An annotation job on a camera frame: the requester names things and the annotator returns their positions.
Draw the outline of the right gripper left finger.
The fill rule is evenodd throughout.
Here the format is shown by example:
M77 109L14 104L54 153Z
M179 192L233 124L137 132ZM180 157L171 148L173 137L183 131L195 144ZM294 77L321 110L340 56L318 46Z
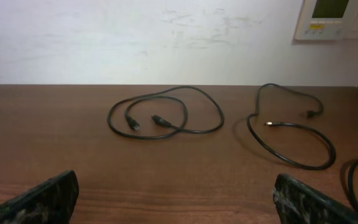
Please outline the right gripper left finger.
M79 196L73 170L67 170L0 204L0 223L68 224Z

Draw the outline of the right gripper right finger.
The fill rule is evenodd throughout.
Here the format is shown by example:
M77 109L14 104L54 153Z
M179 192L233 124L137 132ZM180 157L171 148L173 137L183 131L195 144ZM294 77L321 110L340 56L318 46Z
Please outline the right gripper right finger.
M281 224L358 224L358 213L288 174L278 174L273 202Z

